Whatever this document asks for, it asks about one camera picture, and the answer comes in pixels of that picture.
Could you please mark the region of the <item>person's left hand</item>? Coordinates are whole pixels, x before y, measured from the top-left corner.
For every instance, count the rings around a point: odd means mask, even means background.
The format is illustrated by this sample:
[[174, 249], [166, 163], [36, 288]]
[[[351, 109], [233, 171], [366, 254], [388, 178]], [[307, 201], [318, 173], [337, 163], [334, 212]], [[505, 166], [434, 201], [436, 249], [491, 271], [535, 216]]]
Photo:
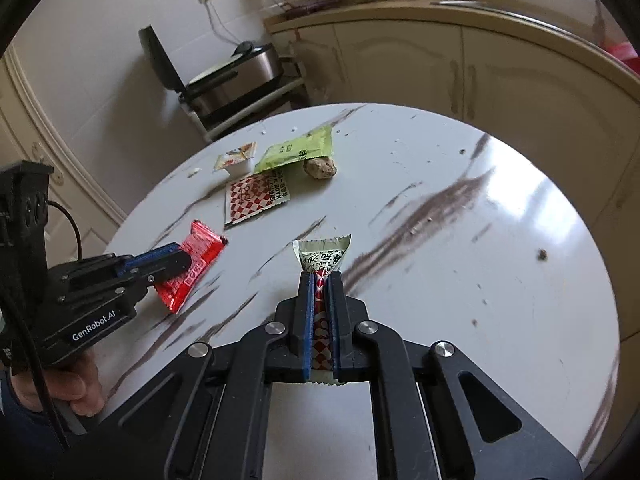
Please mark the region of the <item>person's left hand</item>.
[[[104, 408], [105, 396], [92, 349], [82, 352], [68, 370], [46, 370], [44, 380], [50, 398], [67, 402], [76, 415], [92, 417]], [[11, 375], [10, 382], [24, 408], [35, 413], [43, 411], [32, 374]]]

